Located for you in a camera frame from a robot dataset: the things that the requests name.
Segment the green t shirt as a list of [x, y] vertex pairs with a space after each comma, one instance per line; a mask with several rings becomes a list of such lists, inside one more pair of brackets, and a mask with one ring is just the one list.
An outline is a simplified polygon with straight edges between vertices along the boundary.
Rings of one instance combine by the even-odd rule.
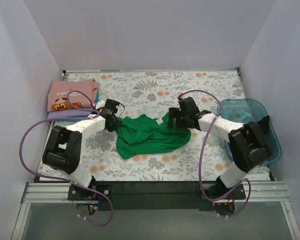
[[137, 118], [121, 118], [117, 133], [116, 149], [123, 159], [136, 155], [152, 155], [172, 152], [191, 139], [187, 128], [168, 128], [169, 114], [150, 118], [145, 114]]

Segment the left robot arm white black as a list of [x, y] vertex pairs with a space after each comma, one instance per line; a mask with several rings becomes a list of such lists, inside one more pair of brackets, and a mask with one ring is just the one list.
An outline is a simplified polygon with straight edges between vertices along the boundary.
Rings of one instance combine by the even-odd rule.
[[91, 184], [93, 177], [81, 166], [82, 143], [98, 132], [113, 132], [121, 121], [116, 116], [121, 104], [107, 99], [101, 105], [100, 112], [93, 111], [87, 119], [62, 127], [52, 128], [45, 146], [42, 162], [61, 172], [73, 183], [81, 185], [79, 194], [85, 200], [96, 196], [96, 187]]

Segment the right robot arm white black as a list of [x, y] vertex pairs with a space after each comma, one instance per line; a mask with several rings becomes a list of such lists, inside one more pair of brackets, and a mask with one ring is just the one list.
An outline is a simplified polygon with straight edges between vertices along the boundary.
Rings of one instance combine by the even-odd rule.
[[209, 110], [200, 111], [192, 97], [180, 98], [179, 107], [168, 109], [168, 128], [196, 129], [228, 142], [232, 153], [229, 168], [217, 177], [215, 184], [202, 191], [210, 198], [227, 199], [234, 186], [255, 167], [272, 156], [266, 135], [270, 131], [270, 117], [258, 122], [239, 123], [224, 119]]

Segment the floral patterned table mat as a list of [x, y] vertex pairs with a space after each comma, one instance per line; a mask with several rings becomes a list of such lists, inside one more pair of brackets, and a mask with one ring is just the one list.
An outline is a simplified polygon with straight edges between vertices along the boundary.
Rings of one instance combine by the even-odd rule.
[[[141, 115], [163, 122], [178, 96], [186, 93], [200, 110], [217, 112], [218, 101], [242, 99], [245, 93], [237, 71], [72, 72], [67, 81], [94, 79], [99, 98], [122, 104], [118, 114]], [[191, 130], [189, 142], [168, 153], [138, 154], [123, 159], [115, 132], [98, 132], [82, 143], [80, 165], [97, 181], [214, 181], [231, 165], [224, 141], [213, 134]]]

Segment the lilac folded t shirt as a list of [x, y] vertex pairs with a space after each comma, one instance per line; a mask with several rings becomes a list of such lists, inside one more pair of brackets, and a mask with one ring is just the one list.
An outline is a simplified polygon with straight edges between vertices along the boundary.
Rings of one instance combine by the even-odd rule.
[[52, 111], [48, 114], [47, 119], [59, 122], [65, 122], [66, 119], [69, 119], [73, 122], [77, 119], [82, 120], [87, 118], [93, 112], [93, 110], [94, 109], [91, 107], [84, 107], [80, 109], [74, 108], [61, 111]]

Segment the pink folded printed t shirt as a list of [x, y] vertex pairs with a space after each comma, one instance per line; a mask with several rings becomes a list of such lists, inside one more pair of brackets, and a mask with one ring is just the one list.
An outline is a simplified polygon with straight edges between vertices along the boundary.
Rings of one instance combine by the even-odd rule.
[[47, 97], [47, 111], [65, 111], [77, 108], [88, 108], [95, 102], [100, 83], [94, 78], [83, 81], [53, 81]]

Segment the black t shirt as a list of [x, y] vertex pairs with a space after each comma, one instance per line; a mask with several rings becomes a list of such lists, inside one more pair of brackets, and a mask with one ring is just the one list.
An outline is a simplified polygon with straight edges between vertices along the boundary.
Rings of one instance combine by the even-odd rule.
[[266, 115], [265, 117], [263, 117], [257, 122], [257, 125], [265, 135], [268, 135], [270, 129], [270, 116]]

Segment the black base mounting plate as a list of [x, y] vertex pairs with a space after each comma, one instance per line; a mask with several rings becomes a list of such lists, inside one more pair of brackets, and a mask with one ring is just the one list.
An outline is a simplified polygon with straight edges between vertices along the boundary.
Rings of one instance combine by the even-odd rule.
[[92, 186], [115, 210], [214, 210], [197, 181], [98, 181]]

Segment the aluminium frame rail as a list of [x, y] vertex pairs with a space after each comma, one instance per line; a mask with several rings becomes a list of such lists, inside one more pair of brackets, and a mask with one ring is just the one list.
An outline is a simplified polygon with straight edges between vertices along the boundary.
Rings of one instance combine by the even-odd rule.
[[[291, 238], [300, 240], [300, 230], [291, 201], [282, 181], [252, 181], [240, 184], [223, 199], [208, 201], [196, 181], [102, 181], [95, 184], [97, 191], [108, 196], [115, 210], [185, 210], [230, 218], [251, 203], [278, 203], [283, 210]], [[38, 181], [28, 183], [21, 199], [21, 207], [12, 234], [20, 240], [26, 226], [30, 207], [35, 203], [66, 203], [84, 207], [98, 202], [97, 197], [67, 182]]]

